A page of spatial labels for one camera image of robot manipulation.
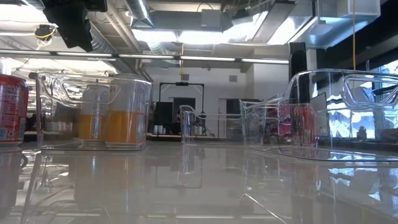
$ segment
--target counter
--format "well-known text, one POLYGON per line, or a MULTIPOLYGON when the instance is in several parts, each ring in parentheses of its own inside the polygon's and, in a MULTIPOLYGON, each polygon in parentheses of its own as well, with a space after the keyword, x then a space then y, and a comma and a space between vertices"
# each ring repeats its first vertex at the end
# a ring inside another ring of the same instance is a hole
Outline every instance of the counter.
POLYGON ((398 163, 385 155, 314 161, 176 142, 140 152, 23 148, 0 151, 0 178, 19 179, 0 184, 0 223, 398 222, 398 163), (23 158, 20 172, 4 162, 12 158, 23 158))

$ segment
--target clear plastic container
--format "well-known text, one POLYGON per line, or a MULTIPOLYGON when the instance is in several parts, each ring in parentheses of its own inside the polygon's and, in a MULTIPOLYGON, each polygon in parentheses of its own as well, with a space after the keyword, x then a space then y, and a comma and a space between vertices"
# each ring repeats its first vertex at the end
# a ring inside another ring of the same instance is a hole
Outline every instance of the clear plastic container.
POLYGON ((241 102, 244 142, 252 146, 394 150, 398 142, 397 94, 396 75, 351 70, 302 72, 279 98, 241 102))
POLYGON ((40 149, 145 148, 151 83, 129 74, 43 73, 36 88, 40 149))
POLYGON ((206 114, 191 106, 180 106, 183 144, 243 145, 240 114, 206 114))

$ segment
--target red soda can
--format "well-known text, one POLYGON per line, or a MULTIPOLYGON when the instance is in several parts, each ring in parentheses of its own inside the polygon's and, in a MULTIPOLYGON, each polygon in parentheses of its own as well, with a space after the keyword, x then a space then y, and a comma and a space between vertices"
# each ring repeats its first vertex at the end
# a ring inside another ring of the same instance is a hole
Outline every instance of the red soda can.
POLYGON ((0 74, 0 146, 24 140, 28 96, 24 79, 0 74))

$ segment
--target wall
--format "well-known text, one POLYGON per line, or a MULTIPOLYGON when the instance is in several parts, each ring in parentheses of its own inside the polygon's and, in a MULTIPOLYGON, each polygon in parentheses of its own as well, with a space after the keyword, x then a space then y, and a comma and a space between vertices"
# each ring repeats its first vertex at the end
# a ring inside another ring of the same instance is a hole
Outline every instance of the wall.
POLYGON ((246 72, 246 89, 245 98, 254 98, 254 65, 251 65, 249 70, 246 72))
MULTIPOLYGON (((154 79, 153 101, 159 100, 160 82, 180 82, 179 68, 147 68, 148 74, 154 79)), ((239 69, 212 68, 210 71, 202 68, 184 68, 183 72, 190 75, 189 83, 205 84, 204 110, 207 114, 217 114, 219 99, 245 98, 245 74, 239 69), (229 82, 230 75, 237 75, 238 82, 229 82)), ((201 110, 201 93, 193 86, 162 85, 162 101, 173 102, 174 97, 196 99, 196 110, 201 110)), ((217 123, 207 123, 212 133, 217 132, 217 123)))
POLYGON ((285 93, 289 85, 288 65, 254 65, 254 98, 268 99, 285 93))

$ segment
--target red object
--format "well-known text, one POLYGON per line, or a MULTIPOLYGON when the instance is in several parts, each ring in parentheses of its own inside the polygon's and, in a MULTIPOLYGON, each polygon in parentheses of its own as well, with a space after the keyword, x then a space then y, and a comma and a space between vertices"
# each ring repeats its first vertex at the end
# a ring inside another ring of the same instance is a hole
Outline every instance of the red object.
POLYGON ((278 135, 299 144, 315 143, 315 115, 309 105, 281 105, 278 110, 278 135))
POLYGON ((24 140, 28 96, 24 79, 0 74, 0 145, 24 140))

